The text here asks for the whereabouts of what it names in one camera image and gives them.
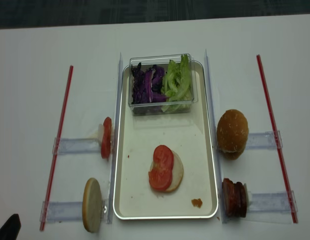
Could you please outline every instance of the red straw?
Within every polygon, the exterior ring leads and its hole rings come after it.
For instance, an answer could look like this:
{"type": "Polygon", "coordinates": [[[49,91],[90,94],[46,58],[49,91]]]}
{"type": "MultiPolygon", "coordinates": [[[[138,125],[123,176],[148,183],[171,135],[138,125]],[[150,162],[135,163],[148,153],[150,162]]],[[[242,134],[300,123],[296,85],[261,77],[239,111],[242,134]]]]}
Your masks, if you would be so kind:
{"type": "Polygon", "coordinates": [[[286,192],[287,192],[287,196],[288,196],[288,200],[289,200],[289,204],[290,204],[291,217],[293,219],[293,223],[297,224],[298,223],[297,213],[296,213],[295,205],[293,203],[292,191],[291,191],[291,186],[290,186],[290,182],[289,182],[289,176],[287,175],[287,171],[286,171],[286,167],[285,167],[285,162],[284,162],[284,156],[283,156],[282,148],[281,148],[280,142],[279,142],[278,130],[277,130],[276,123],[275,123],[275,118],[274,118],[274,113],[273,113],[273,109],[272,109],[272,105],[271,105],[271,99],[270,99],[270,95],[269,95],[269,90],[268,90],[267,84],[266,84],[266,79],[265,79],[265,75],[264,75],[264,70],[263,70],[261,56],[257,55],[256,58],[257,58],[259,73],[260,73],[260,77],[261,77],[261,83],[263,84],[263,88],[264,88],[264,93],[265,93],[265,98],[266,98],[266,102],[267,102],[267,107],[268,107],[269,117],[270,117],[270,121],[271,121],[271,126],[273,128],[273,132],[274,132],[274,136],[275,136],[275,141],[276,141],[276,145],[277,145],[277,152],[278,152],[280,167],[281,167],[281,171],[282,171],[282,174],[283,174],[283,178],[284,178],[284,182],[285,182],[285,187],[286,187],[286,192]]]}
{"type": "MultiPolygon", "coordinates": [[[[58,132],[57,132],[56,145],[55,145],[54,152],[57,152],[57,150],[59,148],[59,144],[60,144],[60,138],[62,135],[63,122],[64,122],[64,116],[65,116],[65,111],[66,111],[66,104],[67,104],[67,99],[69,97],[69,92],[70,92],[70,87],[71,87],[73,68],[74,67],[72,65],[69,67],[67,85],[66,85],[66,90],[65,90],[65,95],[64,95],[63,107],[61,109],[61,114],[60,114],[60,119],[59,119],[59,126],[58,126],[58,132]]],[[[50,201],[50,195],[51,195],[51,189],[52,189],[52,184],[53,184],[53,176],[54,176],[54,171],[55,171],[56,159],[57,159],[57,154],[54,154],[53,159],[51,161],[51,167],[50,167],[48,185],[47,185],[47,190],[46,190],[45,203],[48,203],[50,201]]],[[[43,213],[44,214],[44,216],[43,216],[44,220],[43,220],[43,222],[40,223],[40,228],[39,228],[40,231],[44,231],[46,213],[47,213],[46,211],[44,211],[44,213],[43,213]]]]}

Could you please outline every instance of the purple cabbage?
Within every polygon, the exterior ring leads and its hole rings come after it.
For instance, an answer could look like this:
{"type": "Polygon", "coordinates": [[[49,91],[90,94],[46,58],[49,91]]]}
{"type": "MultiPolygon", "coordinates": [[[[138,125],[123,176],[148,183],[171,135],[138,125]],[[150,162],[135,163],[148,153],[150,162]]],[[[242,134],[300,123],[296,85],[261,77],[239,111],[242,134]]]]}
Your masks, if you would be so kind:
{"type": "Polygon", "coordinates": [[[157,65],[153,65],[152,68],[155,69],[155,73],[153,75],[153,78],[151,79],[151,90],[154,93],[161,94],[161,88],[163,85],[163,77],[165,74],[165,70],[164,68],[157,65]]]}
{"type": "Polygon", "coordinates": [[[131,67],[131,73],[134,77],[132,104],[159,103],[165,102],[167,97],[161,94],[163,85],[164,68],[153,65],[146,72],[141,70],[142,63],[137,67],[131,67]]]}

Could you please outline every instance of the gray carpet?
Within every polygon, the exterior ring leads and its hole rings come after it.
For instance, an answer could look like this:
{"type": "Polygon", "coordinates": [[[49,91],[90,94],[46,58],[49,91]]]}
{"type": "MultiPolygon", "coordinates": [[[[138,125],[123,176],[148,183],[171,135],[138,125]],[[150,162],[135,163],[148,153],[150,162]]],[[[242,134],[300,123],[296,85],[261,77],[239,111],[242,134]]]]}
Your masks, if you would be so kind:
{"type": "Polygon", "coordinates": [[[0,0],[0,29],[310,13],[310,0],[0,0]]]}

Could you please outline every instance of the metal tray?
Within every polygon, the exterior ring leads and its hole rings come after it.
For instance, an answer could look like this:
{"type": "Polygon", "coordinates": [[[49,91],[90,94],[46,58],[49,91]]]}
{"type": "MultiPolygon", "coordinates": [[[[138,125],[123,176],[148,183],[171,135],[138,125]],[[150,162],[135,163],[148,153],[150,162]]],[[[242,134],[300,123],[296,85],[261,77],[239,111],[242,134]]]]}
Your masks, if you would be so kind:
{"type": "Polygon", "coordinates": [[[113,209],[122,220],[211,218],[218,194],[203,66],[195,61],[198,101],[187,113],[133,116],[128,104],[130,68],[123,70],[113,209]],[[172,193],[151,189],[148,171],[158,145],[176,152],[184,166],[172,193]],[[201,208],[192,199],[201,199],[201,208]]]}

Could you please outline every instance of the sesame bun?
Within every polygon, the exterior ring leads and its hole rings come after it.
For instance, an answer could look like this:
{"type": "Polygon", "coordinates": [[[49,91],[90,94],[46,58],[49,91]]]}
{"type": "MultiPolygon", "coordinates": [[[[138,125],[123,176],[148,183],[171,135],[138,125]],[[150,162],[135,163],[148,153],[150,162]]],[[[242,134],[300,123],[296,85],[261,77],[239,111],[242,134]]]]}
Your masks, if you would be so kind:
{"type": "Polygon", "coordinates": [[[221,116],[216,130],[218,148],[231,159],[238,158],[244,151],[249,135],[246,117],[238,110],[227,110],[221,116]]]}

